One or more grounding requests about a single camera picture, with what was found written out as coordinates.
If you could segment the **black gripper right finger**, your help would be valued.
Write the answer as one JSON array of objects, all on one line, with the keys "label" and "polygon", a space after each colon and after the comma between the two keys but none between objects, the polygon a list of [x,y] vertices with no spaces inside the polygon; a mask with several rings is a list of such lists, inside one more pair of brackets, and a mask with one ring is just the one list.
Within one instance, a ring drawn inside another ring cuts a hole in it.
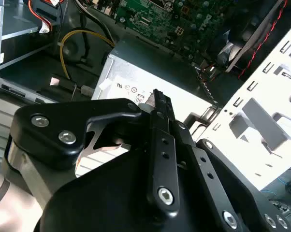
[{"label": "black gripper right finger", "polygon": [[177,158],[185,162],[189,211],[202,232],[290,232],[284,215],[209,140],[195,143],[175,120],[171,99],[164,106],[175,138]]}]

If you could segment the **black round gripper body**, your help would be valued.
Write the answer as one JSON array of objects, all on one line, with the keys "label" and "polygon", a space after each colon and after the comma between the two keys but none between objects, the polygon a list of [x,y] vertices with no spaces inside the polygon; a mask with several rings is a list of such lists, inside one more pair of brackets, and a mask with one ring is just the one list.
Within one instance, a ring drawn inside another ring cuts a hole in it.
[{"label": "black round gripper body", "polygon": [[219,232],[201,182],[178,167],[180,209],[161,216],[146,198],[149,159],[136,150],[61,187],[40,219],[42,232]]}]

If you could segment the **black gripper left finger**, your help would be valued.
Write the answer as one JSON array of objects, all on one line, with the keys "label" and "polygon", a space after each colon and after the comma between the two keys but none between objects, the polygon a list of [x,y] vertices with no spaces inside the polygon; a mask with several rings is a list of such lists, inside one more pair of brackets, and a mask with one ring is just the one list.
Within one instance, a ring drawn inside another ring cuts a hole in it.
[{"label": "black gripper left finger", "polygon": [[130,145],[121,155],[142,150],[149,159],[149,205],[174,218],[180,208],[179,186],[164,97],[153,91],[150,113],[125,98],[24,106],[13,118],[5,156],[45,209],[61,187],[79,178],[74,169],[86,149]]}]

